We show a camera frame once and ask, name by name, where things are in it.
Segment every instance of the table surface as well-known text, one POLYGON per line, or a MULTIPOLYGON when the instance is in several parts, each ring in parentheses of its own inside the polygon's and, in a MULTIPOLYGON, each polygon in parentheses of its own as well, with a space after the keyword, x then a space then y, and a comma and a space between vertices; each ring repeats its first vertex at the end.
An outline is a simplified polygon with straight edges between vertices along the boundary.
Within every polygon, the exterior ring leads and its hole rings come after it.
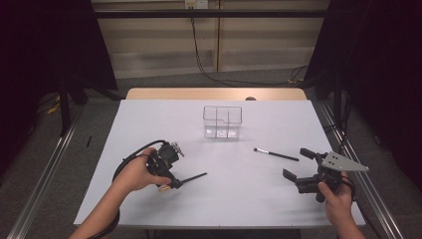
MULTIPOLYGON (((241 101, 122 101, 75 224, 82 223, 100 200, 108 187, 104 181, 112 177, 122 158, 142 145, 162 138, 176 139, 186 154, 173 163, 171 171, 177 178, 202 172, 208 172, 208 175, 162 193, 155 186, 131 193, 120 208, 120 226, 229 229, 330 225, 324 215, 324 206, 315 201, 315 195, 298 194, 294 184, 282 176, 283 168, 298 177, 317 172, 317 164, 299 154, 300 147, 317 152, 331 150, 312 103, 266 101, 275 100, 281 93, 287 93, 286 90, 300 96, 301 90, 297 89, 270 89, 268 94, 265 94, 266 89, 221 90, 215 91, 241 101), (263 100, 246 102, 243 101, 245 96, 259 96, 263 100), (244 122, 240 137, 229 140, 204 138, 204 106, 242 107, 244 122), (253 151, 254 147, 298 157, 301 161, 257 153, 253 151)), ((173 94, 174 97, 178 92, 185 98, 189 91, 196 91, 196 98, 204 97, 199 93, 212 95, 214 90, 148 89, 141 96, 145 98, 146 92, 153 96, 157 96, 157 92, 167 92, 166 96, 173 94)), ((133 94, 128 94, 128 98, 136 99, 133 94)), ((356 205, 352 212, 356 223, 364 224, 356 205)))
POLYGON ((134 88, 128 100, 226 100, 243 101, 253 97, 257 101, 303 101, 307 97, 301 89, 291 88, 134 88))

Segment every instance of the black curtain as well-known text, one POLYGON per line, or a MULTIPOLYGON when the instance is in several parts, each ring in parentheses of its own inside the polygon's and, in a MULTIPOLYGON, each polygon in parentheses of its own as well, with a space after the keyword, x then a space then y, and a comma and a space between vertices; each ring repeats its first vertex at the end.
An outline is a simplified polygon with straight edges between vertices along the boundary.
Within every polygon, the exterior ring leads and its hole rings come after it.
MULTIPOLYGON (((418 148, 422 142, 422 7, 415 0, 363 2, 358 17, 343 21, 342 29, 338 23, 324 21, 308 80, 320 71, 339 69, 342 88, 399 167, 422 189, 418 148), (349 40, 337 39, 337 31, 353 39, 349 55, 342 45, 349 40), (340 66, 324 64, 336 59, 340 66)), ((326 96, 333 81, 322 79, 316 88, 320 96, 326 96)))
POLYGON ((35 125, 39 100, 84 79, 116 90, 90 0, 0 1, 0 158, 3 173, 35 125))

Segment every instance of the right hand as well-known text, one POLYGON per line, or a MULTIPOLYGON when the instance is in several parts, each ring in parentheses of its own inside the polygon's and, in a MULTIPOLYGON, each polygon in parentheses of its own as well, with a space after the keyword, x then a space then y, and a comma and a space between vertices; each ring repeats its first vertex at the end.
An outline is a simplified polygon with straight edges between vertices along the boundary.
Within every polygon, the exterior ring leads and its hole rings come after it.
POLYGON ((347 222, 354 224, 351 215, 351 189, 342 184, 337 193, 334 194, 324 182, 320 182, 317 186, 322 195, 325 196, 325 214, 329 222, 334 226, 347 222))

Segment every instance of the brush handle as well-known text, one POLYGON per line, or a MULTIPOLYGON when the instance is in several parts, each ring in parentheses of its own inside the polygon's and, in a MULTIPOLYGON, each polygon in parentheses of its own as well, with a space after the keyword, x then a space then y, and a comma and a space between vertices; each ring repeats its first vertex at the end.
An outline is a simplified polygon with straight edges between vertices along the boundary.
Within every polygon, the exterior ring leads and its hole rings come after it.
POLYGON ((290 157, 290 156, 287 156, 287 155, 282 155, 282 154, 275 153, 275 152, 268 152, 268 154, 273 155, 273 156, 283 157, 283 158, 290 159, 290 160, 293 160, 293 161, 299 161, 298 158, 290 157))

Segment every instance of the left hand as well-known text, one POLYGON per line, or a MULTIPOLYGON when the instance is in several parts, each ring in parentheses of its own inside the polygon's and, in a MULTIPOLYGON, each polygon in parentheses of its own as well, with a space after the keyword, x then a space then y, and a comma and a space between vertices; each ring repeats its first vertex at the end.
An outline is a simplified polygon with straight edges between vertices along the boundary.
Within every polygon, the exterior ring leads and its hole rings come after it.
POLYGON ((170 183, 170 178, 152 175, 146 168, 147 156, 155 150, 153 147, 144 150, 139 157, 123 168, 112 184, 120 186, 126 193, 131 193, 149 184, 163 185, 170 183))

